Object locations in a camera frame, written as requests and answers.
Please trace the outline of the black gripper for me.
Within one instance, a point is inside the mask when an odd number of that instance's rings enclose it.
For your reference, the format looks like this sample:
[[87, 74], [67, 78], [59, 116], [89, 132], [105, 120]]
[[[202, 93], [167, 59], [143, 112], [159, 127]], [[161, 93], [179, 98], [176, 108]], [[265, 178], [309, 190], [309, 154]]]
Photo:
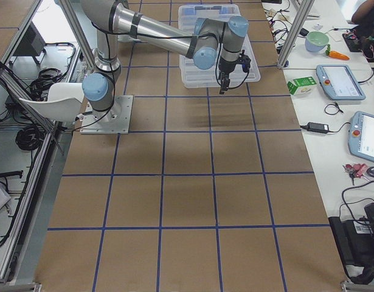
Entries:
[[220, 70], [220, 94], [224, 94], [229, 89], [229, 74], [235, 70], [236, 65], [241, 65], [243, 72], [249, 73], [251, 59], [244, 53], [244, 50], [238, 52], [224, 50], [220, 53], [218, 65]]

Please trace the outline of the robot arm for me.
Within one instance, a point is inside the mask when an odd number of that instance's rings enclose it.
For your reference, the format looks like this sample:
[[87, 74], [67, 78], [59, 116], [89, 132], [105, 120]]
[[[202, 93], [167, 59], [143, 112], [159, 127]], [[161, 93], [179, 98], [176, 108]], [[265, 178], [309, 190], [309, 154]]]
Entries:
[[130, 10], [124, 1], [81, 1], [85, 15], [97, 29], [97, 69], [116, 81], [121, 64], [117, 56], [118, 36], [128, 35], [193, 60], [201, 70], [215, 69], [220, 94], [231, 89], [230, 74], [240, 65], [250, 71], [251, 59], [242, 45], [249, 24], [242, 16], [228, 21], [198, 18], [193, 33], [187, 33]]

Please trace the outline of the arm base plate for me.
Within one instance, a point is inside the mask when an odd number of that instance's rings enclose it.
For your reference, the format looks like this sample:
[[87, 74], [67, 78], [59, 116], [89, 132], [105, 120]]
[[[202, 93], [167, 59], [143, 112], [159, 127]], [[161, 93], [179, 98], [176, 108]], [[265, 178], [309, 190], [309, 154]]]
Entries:
[[114, 105], [105, 117], [100, 119], [105, 113], [100, 113], [92, 109], [90, 102], [86, 111], [92, 111], [85, 115], [81, 123], [81, 134], [128, 134], [130, 129], [131, 110], [134, 97], [116, 96]]

